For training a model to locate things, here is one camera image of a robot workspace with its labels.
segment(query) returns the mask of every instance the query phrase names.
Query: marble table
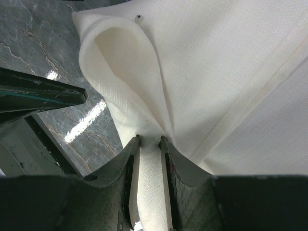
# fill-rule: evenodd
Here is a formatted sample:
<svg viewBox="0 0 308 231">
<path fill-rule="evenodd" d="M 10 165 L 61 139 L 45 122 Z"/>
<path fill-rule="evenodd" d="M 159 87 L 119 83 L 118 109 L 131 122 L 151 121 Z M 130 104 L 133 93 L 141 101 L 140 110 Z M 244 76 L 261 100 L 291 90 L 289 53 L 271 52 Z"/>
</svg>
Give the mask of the marble table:
<svg viewBox="0 0 308 231">
<path fill-rule="evenodd" d="M 80 41 L 71 14 L 124 1 L 0 1 L 0 67 L 87 90 L 83 105 L 38 114 L 82 175 L 108 162 L 122 145 L 103 97 L 80 71 Z"/>
</svg>

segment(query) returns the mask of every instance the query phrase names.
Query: white cloth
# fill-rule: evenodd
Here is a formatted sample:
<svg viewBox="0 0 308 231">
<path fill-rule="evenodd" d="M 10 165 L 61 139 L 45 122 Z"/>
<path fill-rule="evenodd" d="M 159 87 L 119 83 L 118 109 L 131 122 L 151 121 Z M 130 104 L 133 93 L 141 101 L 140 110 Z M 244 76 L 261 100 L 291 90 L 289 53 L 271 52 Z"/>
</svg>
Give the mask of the white cloth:
<svg viewBox="0 0 308 231">
<path fill-rule="evenodd" d="M 132 0 L 73 20 L 122 144 L 142 136 L 145 231 L 167 230 L 161 135 L 214 174 L 308 173 L 308 1 Z"/>
</svg>

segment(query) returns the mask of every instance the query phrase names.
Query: white towel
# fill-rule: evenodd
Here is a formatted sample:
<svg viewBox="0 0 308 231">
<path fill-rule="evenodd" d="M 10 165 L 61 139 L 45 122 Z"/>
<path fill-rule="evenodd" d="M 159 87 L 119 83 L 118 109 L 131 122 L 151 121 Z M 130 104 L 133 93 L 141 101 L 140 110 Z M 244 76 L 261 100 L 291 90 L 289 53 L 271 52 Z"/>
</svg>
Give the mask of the white towel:
<svg viewBox="0 0 308 231">
<path fill-rule="evenodd" d="M 123 146 L 142 136 L 145 231 L 167 230 L 161 135 L 214 174 L 308 173 L 308 1 L 132 0 L 73 20 Z"/>
</svg>

